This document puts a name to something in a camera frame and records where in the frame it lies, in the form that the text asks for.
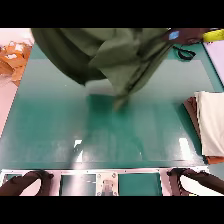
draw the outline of green tabletop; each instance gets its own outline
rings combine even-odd
[[[113,96],[72,81],[34,45],[0,140],[0,168],[204,165],[182,103],[195,91],[223,86],[203,45],[187,48],[197,53],[194,60],[181,62],[171,49],[147,85],[115,112]],[[82,143],[74,149],[75,140]]]

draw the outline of dark green cloth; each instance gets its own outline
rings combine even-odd
[[[167,56],[167,28],[32,28],[35,41],[79,84],[108,78],[118,104],[141,89]]]

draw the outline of yellow-green object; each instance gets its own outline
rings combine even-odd
[[[215,30],[203,35],[204,42],[214,42],[219,40],[224,40],[224,29]]]

